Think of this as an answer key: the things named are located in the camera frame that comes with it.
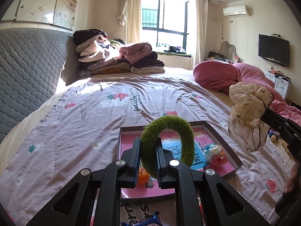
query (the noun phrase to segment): pink clothing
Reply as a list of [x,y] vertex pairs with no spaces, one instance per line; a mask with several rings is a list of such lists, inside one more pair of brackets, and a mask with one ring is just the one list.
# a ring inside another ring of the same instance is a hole
[[195,82],[213,91],[219,91],[238,83],[236,68],[218,61],[199,63],[193,70],[193,76]]
[[152,50],[149,43],[128,44],[119,49],[119,57],[126,58],[131,64],[134,64],[145,56],[150,55]]
[[195,82],[213,91],[222,90],[237,82],[257,83],[273,94],[274,100],[271,102],[271,106],[276,113],[301,126],[301,111],[294,106],[287,105],[284,98],[274,89],[274,83],[264,76],[260,68],[254,65],[245,63],[230,65],[217,61],[205,61],[195,66],[193,76]]

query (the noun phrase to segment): green hair tie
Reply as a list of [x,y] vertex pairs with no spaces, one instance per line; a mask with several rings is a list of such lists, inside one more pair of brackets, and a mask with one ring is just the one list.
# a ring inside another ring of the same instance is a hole
[[191,167],[195,155],[193,131],[189,123],[178,116],[166,115],[151,122],[141,135],[141,162],[145,170],[154,178],[156,172],[155,143],[159,134],[165,130],[176,131],[181,138],[180,161]]

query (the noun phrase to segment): beige curtain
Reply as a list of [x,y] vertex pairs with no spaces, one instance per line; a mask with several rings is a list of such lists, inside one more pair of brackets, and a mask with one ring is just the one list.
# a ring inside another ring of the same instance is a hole
[[206,30],[208,18],[208,0],[195,0],[197,9],[197,49],[194,66],[205,58]]
[[124,26],[126,21],[125,11],[128,4],[128,0],[117,0],[119,14],[117,16],[117,21],[120,26]]
[[142,31],[141,0],[128,0],[126,22],[126,43],[140,42]]

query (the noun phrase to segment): gray quilted headboard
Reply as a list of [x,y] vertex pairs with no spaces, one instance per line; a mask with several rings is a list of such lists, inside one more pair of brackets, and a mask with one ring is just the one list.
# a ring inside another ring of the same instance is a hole
[[0,142],[55,94],[60,77],[66,85],[77,80],[75,48],[72,34],[62,31],[0,30]]

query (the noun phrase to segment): strawberry print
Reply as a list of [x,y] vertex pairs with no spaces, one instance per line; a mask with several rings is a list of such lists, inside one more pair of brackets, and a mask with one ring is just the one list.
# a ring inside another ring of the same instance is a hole
[[274,180],[267,180],[265,181],[265,186],[267,187],[267,189],[269,190],[269,192],[271,194],[274,194],[274,192],[276,191],[277,188],[277,184]]
[[165,116],[165,115],[178,115],[178,113],[176,111],[165,111],[162,116]]
[[202,99],[203,97],[201,97],[201,96],[199,96],[199,95],[196,95],[196,94],[194,94],[194,93],[192,93],[191,94],[194,98],[196,98],[196,99]]
[[122,93],[122,92],[119,92],[119,93],[115,93],[115,94],[110,94],[109,96],[107,96],[106,98],[112,100],[112,99],[117,99],[119,98],[120,101],[122,101],[123,99],[125,99],[126,97],[128,97],[128,94],[126,93]]
[[66,104],[64,108],[68,109],[68,108],[73,107],[73,106],[75,106],[75,103]]

